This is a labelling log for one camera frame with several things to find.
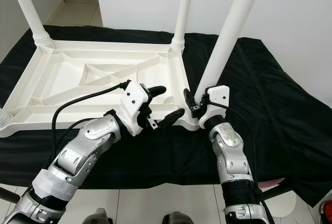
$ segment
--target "wrinkled black cloth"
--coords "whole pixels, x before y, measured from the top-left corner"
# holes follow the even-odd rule
[[[45,26],[53,39],[169,44],[166,32],[101,27]],[[216,35],[186,34],[183,61],[195,93]],[[0,65],[0,106],[8,99],[35,46],[27,31]],[[253,130],[259,181],[287,178],[314,206],[332,188],[332,110],[310,96],[279,66],[260,40],[240,38],[219,79],[230,87],[230,107]],[[226,119],[244,139],[252,166],[247,126],[232,112]],[[57,130],[58,137],[64,130]],[[61,144],[74,138],[71,130]],[[50,155],[51,131],[20,131],[0,139],[0,182],[28,186]],[[218,184],[216,157],[205,130],[182,127],[121,140],[102,155],[81,188],[149,188],[162,183]]]

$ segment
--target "white wall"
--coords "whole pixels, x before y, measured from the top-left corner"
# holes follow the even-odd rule
[[[114,29],[174,32],[179,0],[99,0]],[[192,0],[187,33],[219,34],[232,0]],[[284,70],[332,107],[332,0],[257,0],[241,36],[259,38]]]
[[[45,22],[61,0],[32,0]],[[29,26],[17,0],[0,0],[0,61],[2,61]]]

